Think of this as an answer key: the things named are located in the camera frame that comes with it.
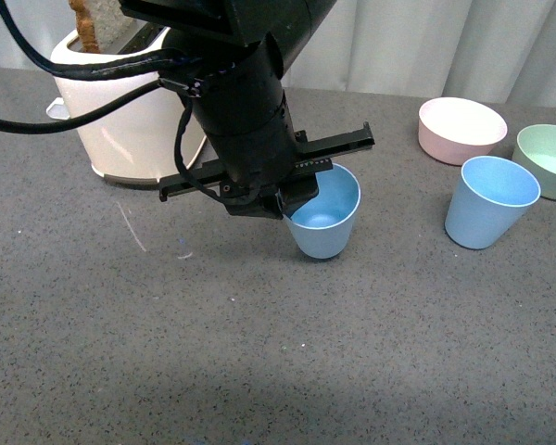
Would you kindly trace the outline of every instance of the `bowl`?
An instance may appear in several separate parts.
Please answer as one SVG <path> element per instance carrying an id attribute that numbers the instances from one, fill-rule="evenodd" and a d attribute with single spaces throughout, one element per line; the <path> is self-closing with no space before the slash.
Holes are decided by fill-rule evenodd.
<path id="1" fill-rule="evenodd" d="M 523 128 L 517 135 L 512 160 L 536 176 L 541 196 L 556 200 L 556 125 Z"/>
<path id="2" fill-rule="evenodd" d="M 496 111 L 469 99 L 431 99 L 420 107 L 419 117 L 420 146 L 451 165 L 487 155 L 507 135 L 507 123 Z"/>

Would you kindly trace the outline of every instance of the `white curtain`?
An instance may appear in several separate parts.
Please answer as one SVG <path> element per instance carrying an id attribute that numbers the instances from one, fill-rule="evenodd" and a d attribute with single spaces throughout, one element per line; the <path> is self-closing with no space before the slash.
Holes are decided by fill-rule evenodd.
<path id="1" fill-rule="evenodd" d="M 45 56 L 68 0 L 8 0 Z M 0 66 L 30 68 L 0 20 Z M 338 0 L 285 86 L 556 107 L 556 0 Z"/>

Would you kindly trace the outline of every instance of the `plastic cup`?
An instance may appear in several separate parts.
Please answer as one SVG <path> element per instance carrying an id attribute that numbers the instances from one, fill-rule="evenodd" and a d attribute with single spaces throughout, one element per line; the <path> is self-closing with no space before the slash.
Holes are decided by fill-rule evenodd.
<path id="1" fill-rule="evenodd" d="M 539 199 L 528 170 L 503 158 L 478 156 L 461 167 L 445 229 L 465 248 L 492 246 Z"/>
<path id="2" fill-rule="evenodd" d="M 346 247 L 360 204 L 360 185 L 341 165 L 317 173 L 319 195 L 284 220 L 298 247 L 317 259 L 332 258 Z"/>

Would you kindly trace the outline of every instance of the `gray countertop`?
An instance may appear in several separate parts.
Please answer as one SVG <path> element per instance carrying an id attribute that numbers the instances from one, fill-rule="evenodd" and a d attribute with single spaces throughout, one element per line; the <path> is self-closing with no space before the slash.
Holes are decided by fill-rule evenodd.
<path id="1" fill-rule="evenodd" d="M 57 95 L 0 70 L 2 118 L 46 121 Z M 362 202 L 330 261 L 284 222 L 105 184 L 76 132 L 0 133 L 0 444 L 556 443 L 556 202 L 460 248 L 425 99 L 287 96 L 310 139 L 375 135 L 338 159 Z M 506 158 L 556 123 L 493 108 Z"/>

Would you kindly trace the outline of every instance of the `black cable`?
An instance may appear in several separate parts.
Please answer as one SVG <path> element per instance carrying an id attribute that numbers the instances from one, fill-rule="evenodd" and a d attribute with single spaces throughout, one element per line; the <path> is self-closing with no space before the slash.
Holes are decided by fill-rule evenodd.
<path id="1" fill-rule="evenodd" d="M 26 123 L 26 122 L 13 122 L 13 121 L 4 121 L 0 119 L 0 132 L 5 133 L 15 133 L 15 134 L 51 134 L 51 133 L 60 133 L 66 132 L 67 130 L 73 130 L 78 127 L 82 127 L 87 123 L 91 123 L 102 117 L 106 116 L 107 114 L 115 111 L 118 108 L 123 107 L 124 105 L 132 102 L 134 99 L 150 93 L 151 91 L 155 91 L 157 88 L 160 88 L 159 81 L 153 81 L 150 83 L 146 83 L 135 90 L 132 90 L 130 93 L 122 95 L 115 99 L 114 101 L 104 105 L 101 108 L 97 108 L 93 111 L 90 111 L 82 116 L 78 116 L 76 118 L 69 119 L 67 121 L 61 122 L 48 122 L 48 123 Z"/>
<path id="2" fill-rule="evenodd" d="M 126 57 L 107 63 L 68 65 L 54 63 L 43 57 L 31 46 L 17 28 L 5 0 L 0 0 L 0 17 L 20 49 L 31 62 L 55 77 L 76 81 L 108 81 L 146 74 L 158 70 L 174 69 L 194 63 L 199 58 L 185 57 L 175 49 L 159 49 L 141 56 Z"/>
<path id="3" fill-rule="evenodd" d="M 194 108 L 194 103 L 191 97 L 184 97 L 182 96 L 182 102 L 185 109 L 183 110 L 182 117 L 179 119 L 179 126 L 177 128 L 177 136 L 175 137 L 175 150 L 174 150 L 174 159 L 175 159 L 175 167 L 177 167 L 177 171 L 179 174 L 187 181 L 193 188 L 199 190 L 203 194 L 211 197 L 215 201 L 220 202 L 225 206 L 245 206 L 247 204 L 252 203 L 258 197 L 258 193 L 260 190 L 259 183 L 256 183 L 255 187 L 249 191 L 249 195 L 246 197 L 219 197 L 213 190 L 206 188 L 202 183 L 200 183 L 196 177 L 187 170 L 185 164 L 183 163 L 183 156 L 182 156 L 182 136 L 185 133 L 185 129 L 187 128 L 187 124 L 189 123 L 192 117 L 192 110 Z"/>

